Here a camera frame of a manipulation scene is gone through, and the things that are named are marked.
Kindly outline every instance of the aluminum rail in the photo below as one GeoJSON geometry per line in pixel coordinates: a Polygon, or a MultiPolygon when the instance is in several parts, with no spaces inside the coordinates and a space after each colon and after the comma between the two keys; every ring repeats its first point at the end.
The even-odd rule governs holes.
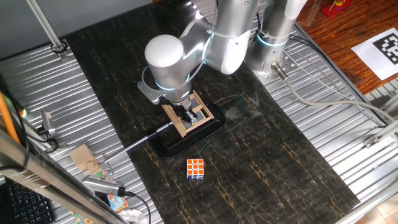
{"type": "MultiPolygon", "coordinates": [[[[22,166],[26,149],[3,130],[0,130],[0,145],[0,164],[22,166]]],[[[8,169],[1,173],[95,223],[128,223],[77,180],[71,181],[73,177],[42,151],[30,152],[26,170],[8,169]]]]}
{"type": "Polygon", "coordinates": [[[64,50],[66,50],[66,44],[62,44],[62,42],[58,39],[57,35],[55,34],[54,30],[52,29],[49,21],[47,20],[46,16],[44,15],[42,9],[40,8],[39,4],[37,4],[36,0],[26,0],[30,8],[32,9],[33,13],[35,14],[37,20],[39,20],[40,24],[42,25],[45,33],[48,35],[51,43],[55,47],[55,51],[61,51],[59,56],[62,60],[67,59],[68,55],[64,50]]]}

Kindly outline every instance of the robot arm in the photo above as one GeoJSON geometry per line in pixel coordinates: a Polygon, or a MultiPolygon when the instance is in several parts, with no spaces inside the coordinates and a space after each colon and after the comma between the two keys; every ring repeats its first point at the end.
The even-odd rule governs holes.
{"type": "Polygon", "coordinates": [[[280,62],[284,45],[289,38],[295,20],[307,0],[274,0],[264,12],[260,37],[250,46],[253,19],[260,0],[218,0],[215,29],[204,19],[194,20],[180,38],[160,35],[146,46],[145,57],[158,90],[142,81],[139,89],[154,104],[165,97],[174,106],[178,116],[191,123],[192,113],[189,94],[192,86],[190,74],[205,63],[230,75],[246,63],[255,71],[272,71],[271,65],[280,62]]]}

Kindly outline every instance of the cardboard piece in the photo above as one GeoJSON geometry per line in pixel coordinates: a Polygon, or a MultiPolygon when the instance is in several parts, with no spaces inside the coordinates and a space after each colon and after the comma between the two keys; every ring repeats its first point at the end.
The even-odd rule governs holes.
{"type": "Polygon", "coordinates": [[[85,144],[82,144],[76,149],[70,151],[69,155],[77,168],[81,171],[88,169],[92,174],[101,171],[101,168],[98,166],[93,153],[85,144]]]}

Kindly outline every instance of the red object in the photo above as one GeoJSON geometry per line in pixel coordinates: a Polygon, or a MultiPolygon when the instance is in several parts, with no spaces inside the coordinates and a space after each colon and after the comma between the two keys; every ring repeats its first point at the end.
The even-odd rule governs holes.
{"type": "Polygon", "coordinates": [[[328,5],[327,7],[324,7],[321,12],[327,16],[328,18],[332,18],[333,16],[335,16],[337,13],[343,11],[344,9],[346,9],[348,6],[351,5],[351,1],[350,0],[346,0],[340,7],[336,7],[333,6],[333,8],[329,11],[329,9],[331,8],[331,5],[328,5]]]}

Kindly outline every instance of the white cable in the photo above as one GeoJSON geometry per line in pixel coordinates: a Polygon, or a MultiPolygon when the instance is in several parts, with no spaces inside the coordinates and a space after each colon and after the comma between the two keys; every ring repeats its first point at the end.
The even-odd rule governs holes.
{"type": "MultiPolygon", "coordinates": [[[[328,85],[326,85],[326,84],[324,84],[321,80],[319,80],[317,77],[314,77],[313,75],[311,75],[309,72],[307,72],[303,67],[301,67],[285,50],[284,50],[284,52],[285,52],[285,54],[301,69],[301,70],[303,70],[307,75],[309,75],[310,77],[312,77],[313,79],[315,79],[316,81],[318,81],[318,82],[320,82],[322,85],[324,85],[325,87],[327,87],[329,90],[331,90],[331,91],[334,91],[335,93],[337,93],[337,94],[339,94],[339,95],[341,95],[341,96],[343,96],[343,97],[345,97],[346,99],[348,99],[348,101],[350,101],[350,98],[348,97],[348,96],[346,96],[346,95],[344,95],[344,94],[342,94],[342,93],[339,93],[339,92],[337,92],[336,90],[334,90],[334,89],[332,89],[331,87],[329,87],[328,85]]],[[[299,55],[299,56],[301,56],[302,58],[305,58],[303,55],[301,55],[300,53],[298,53],[298,52],[295,52],[297,55],[299,55]]],[[[317,68],[325,77],[327,77],[326,76],[326,74],[324,74],[323,73],[323,71],[321,70],[321,69],[319,69],[317,66],[315,66],[310,60],[307,60],[310,64],[312,64],[315,68],[317,68]]],[[[357,105],[359,108],[361,108],[363,111],[366,111],[364,108],[362,108],[361,106],[360,106],[360,104],[357,104],[357,103],[354,103],[354,105],[357,105]]],[[[383,116],[385,116],[386,118],[388,118],[389,120],[391,120],[392,122],[394,122],[395,120],[394,120],[394,118],[392,118],[391,116],[389,116],[386,112],[384,112],[383,110],[380,110],[379,108],[377,108],[375,111],[377,111],[377,112],[379,112],[380,114],[382,114],[383,116]]]]}
{"type": "Polygon", "coordinates": [[[217,18],[217,4],[215,4],[215,6],[214,6],[214,16],[213,16],[213,22],[212,22],[212,24],[211,24],[210,41],[209,41],[209,44],[207,45],[207,48],[206,48],[206,49],[203,49],[203,50],[206,50],[205,56],[202,58],[202,60],[201,60],[201,62],[200,62],[200,64],[199,64],[199,66],[198,66],[198,68],[197,68],[197,69],[195,70],[195,72],[192,74],[191,78],[189,78],[189,80],[188,80],[187,82],[185,82],[185,83],[190,82],[190,81],[192,80],[192,78],[195,77],[195,76],[197,75],[197,73],[199,72],[199,70],[201,69],[201,67],[203,66],[203,64],[205,63],[207,53],[209,52],[208,49],[210,48],[211,43],[213,42],[213,35],[214,35],[214,33],[215,33],[215,32],[214,32],[214,26],[215,26],[215,23],[216,23],[216,18],[217,18]]]}
{"type": "Polygon", "coordinates": [[[302,103],[305,103],[306,105],[310,105],[310,106],[332,106],[332,105],[342,105],[342,104],[352,104],[352,105],[361,105],[367,108],[370,108],[374,111],[379,112],[380,114],[382,114],[385,118],[387,118],[388,120],[390,120],[391,122],[394,122],[395,119],[392,118],[390,115],[388,115],[386,112],[384,112],[383,110],[380,110],[379,108],[373,106],[373,105],[369,105],[367,103],[363,103],[363,102],[359,102],[359,101],[354,101],[354,100],[341,100],[341,101],[332,101],[332,102],[325,102],[325,103],[315,103],[315,102],[311,102],[308,101],[304,98],[302,98],[293,88],[292,84],[290,83],[289,79],[285,80],[286,85],[290,88],[290,90],[292,91],[292,93],[297,97],[298,100],[300,100],[302,103]]]}
{"type": "Polygon", "coordinates": [[[331,90],[331,91],[334,91],[335,93],[337,93],[337,94],[339,94],[340,96],[342,96],[342,97],[344,97],[344,98],[347,98],[347,99],[349,99],[350,100],[350,98],[348,97],[348,96],[346,96],[346,95],[344,95],[344,94],[342,94],[342,93],[339,93],[339,92],[337,92],[336,90],[334,90],[333,88],[331,88],[330,86],[328,86],[328,85],[326,85],[326,84],[324,84],[321,80],[319,80],[317,77],[314,77],[313,75],[311,75],[309,72],[307,72],[303,67],[301,67],[301,65],[299,65],[285,50],[284,50],[284,52],[286,53],[286,55],[301,69],[301,70],[303,70],[307,75],[309,75],[311,78],[313,78],[313,79],[315,79],[316,81],[318,81],[318,82],[320,82],[322,85],[324,85],[325,87],[327,87],[329,90],[331,90]]]}
{"type": "Polygon", "coordinates": [[[207,53],[208,53],[208,49],[210,48],[210,45],[211,45],[211,43],[212,43],[212,41],[213,41],[213,35],[214,35],[214,33],[215,33],[215,32],[214,32],[214,26],[215,26],[216,17],[217,17],[217,4],[215,4],[215,7],[214,7],[214,17],[213,17],[213,23],[212,23],[212,25],[211,25],[211,32],[210,32],[210,37],[209,37],[209,38],[210,38],[209,44],[207,45],[207,47],[205,47],[205,48],[203,49],[203,50],[206,50],[205,55],[203,56],[203,58],[202,58],[202,60],[201,60],[201,62],[200,62],[200,64],[199,64],[198,68],[197,68],[197,69],[195,70],[195,72],[190,76],[190,78],[189,78],[188,80],[185,81],[184,84],[180,85],[179,87],[173,88],[172,90],[165,90],[165,89],[163,89],[163,90],[154,90],[153,88],[151,88],[151,87],[145,82],[145,78],[144,78],[144,76],[145,76],[145,71],[147,70],[147,68],[148,68],[149,66],[146,66],[146,68],[143,69],[143,71],[141,72],[141,81],[142,81],[142,84],[145,85],[147,88],[151,89],[152,91],[156,92],[156,93],[165,93],[165,92],[171,92],[171,91],[174,91],[174,90],[178,90],[179,88],[181,88],[181,87],[185,86],[187,83],[189,83],[189,82],[197,75],[197,73],[199,72],[199,70],[201,69],[201,67],[203,66],[203,64],[205,63],[206,56],[207,56],[207,53]]]}

